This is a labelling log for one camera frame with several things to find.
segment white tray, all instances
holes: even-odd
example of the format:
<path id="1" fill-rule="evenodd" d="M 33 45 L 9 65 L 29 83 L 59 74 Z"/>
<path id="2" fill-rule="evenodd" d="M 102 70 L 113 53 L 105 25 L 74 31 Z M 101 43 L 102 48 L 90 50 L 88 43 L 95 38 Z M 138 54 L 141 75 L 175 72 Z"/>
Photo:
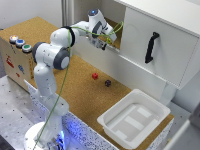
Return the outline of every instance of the white tray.
<path id="1" fill-rule="evenodd" d="M 97 120 L 122 147 L 136 149 L 169 113 L 169 108 L 136 89 Z"/>

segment green wire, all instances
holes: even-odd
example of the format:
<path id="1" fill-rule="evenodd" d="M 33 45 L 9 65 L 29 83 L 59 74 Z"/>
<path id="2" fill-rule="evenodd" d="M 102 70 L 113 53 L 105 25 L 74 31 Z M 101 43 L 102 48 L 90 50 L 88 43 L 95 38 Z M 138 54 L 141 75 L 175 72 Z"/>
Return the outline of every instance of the green wire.
<path id="1" fill-rule="evenodd" d="M 105 34 L 95 34 L 95 33 L 92 33 L 92 32 L 90 32 L 90 31 L 88 31 L 88 30 L 79 28 L 79 27 L 72 27 L 72 28 L 81 29 L 81 30 L 84 30 L 84 31 L 86 31 L 86 32 L 88 32 L 88 33 L 91 33 L 91 34 L 97 35 L 97 36 L 110 37 L 110 35 L 112 35 L 112 34 L 114 34 L 114 33 L 117 33 L 119 30 L 121 30 L 121 28 L 123 27 L 123 25 L 124 25 L 123 22 L 118 23 L 118 24 L 114 27 L 114 29 L 111 31 L 111 33 L 109 33 L 109 34 L 107 34 L 107 35 L 105 35 Z M 69 37 L 69 41 L 68 41 L 68 42 L 69 42 L 69 54 L 71 54 L 71 44 L 70 44 L 70 43 L 71 43 L 71 38 L 70 38 L 70 31 L 68 31 L 68 37 Z M 51 110 L 51 112 L 50 112 L 50 114 L 49 114 L 49 117 L 47 118 L 47 121 L 45 122 L 45 124 L 44 124 L 44 126 L 43 126 L 43 128 L 42 128 L 42 131 L 41 131 L 41 133 L 40 133 L 40 135 L 39 135 L 39 137 L 38 137 L 38 139 L 37 139 L 37 141 L 36 141 L 36 143 L 35 143 L 35 146 L 34 146 L 33 150 L 36 148 L 36 145 L 38 144 L 38 142 L 39 142 L 39 140 L 40 140 L 40 137 L 42 136 L 42 133 L 43 133 L 43 131 L 44 131 L 44 128 L 46 127 L 46 125 L 47 125 L 47 123 L 48 123 L 48 121 L 49 121 L 49 119 L 50 119 L 50 117 L 51 117 L 51 115 L 52 115 L 52 113 L 53 113 L 53 111 L 54 111 L 54 109 L 55 109 L 57 103 L 58 103 L 58 100 L 59 100 L 59 98 L 60 98 L 60 96 L 61 96 L 61 93 L 62 93 L 64 84 L 65 84 L 65 81 L 66 81 L 68 69 L 69 69 L 69 65 L 67 66 L 67 69 L 66 69 L 65 77 L 64 77 L 64 80 L 63 80 L 63 84 L 62 84 L 62 86 L 61 86 L 61 89 L 60 89 L 59 96 L 58 96 L 58 98 L 57 98 L 57 100 L 56 100 L 56 103 L 55 103 L 55 105 L 53 106 L 53 108 L 52 108 L 52 110 Z"/>
<path id="2" fill-rule="evenodd" d="M 69 35 L 69 43 L 71 43 L 70 31 L 68 32 L 68 35 Z M 69 54 L 70 54 L 70 53 L 71 53 L 71 44 L 69 44 Z M 55 109 L 57 103 L 58 103 L 58 100 L 59 100 L 59 98 L 60 98 L 60 96 L 61 96 L 61 93 L 62 93 L 64 84 L 65 84 L 65 81 L 66 81 L 68 69 L 69 69 L 69 65 L 67 66 L 67 69 L 66 69 L 64 81 L 63 81 L 63 84 L 62 84 L 62 86 L 61 86 L 59 96 L 58 96 L 58 98 L 57 98 L 57 100 L 56 100 L 56 103 L 55 103 L 55 105 L 53 106 L 53 108 L 52 108 L 52 110 L 51 110 L 51 112 L 50 112 L 50 114 L 49 114 L 49 117 L 47 118 L 46 123 L 44 124 L 44 126 L 43 126 L 43 128 L 42 128 L 42 131 L 41 131 L 41 133 L 40 133 L 40 135 L 39 135 L 39 138 L 37 139 L 37 141 L 36 141 L 36 143 L 35 143 L 35 146 L 34 146 L 33 150 L 36 148 L 36 145 L 38 144 L 38 142 L 39 142 L 39 140 L 40 140 L 40 137 L 41 137 L 41 135 L 42 135 L 42 133 L 43 133 L 43 131 L 44 131 L 44 128 L 46 127 L 46 125 L 47 125 L 47 123 L 48 123 L 48 121 L 49 121 L 49 119 L 50 119 L 50 117 L 51 117 L 51 115 L 52 115 L 52 113 L 53 113 L 53 111 L 54 111 L 54 109 Z"/>

